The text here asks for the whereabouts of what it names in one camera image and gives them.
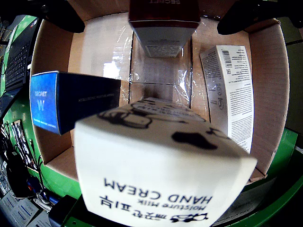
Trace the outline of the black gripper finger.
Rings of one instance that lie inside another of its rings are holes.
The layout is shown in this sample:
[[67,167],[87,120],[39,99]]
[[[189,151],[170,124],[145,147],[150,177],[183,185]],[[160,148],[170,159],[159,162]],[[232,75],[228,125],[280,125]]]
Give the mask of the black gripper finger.
[[72,33],[82,33],[85,29],[84,22],[66,0],[2,0],[0,2],[1,24],[9,26],[19,15],[44,19]]
[[261,21],[288,17],[296,28],[303,27],[301,0],[238,0],[217,25],[221,35],[231,35]]

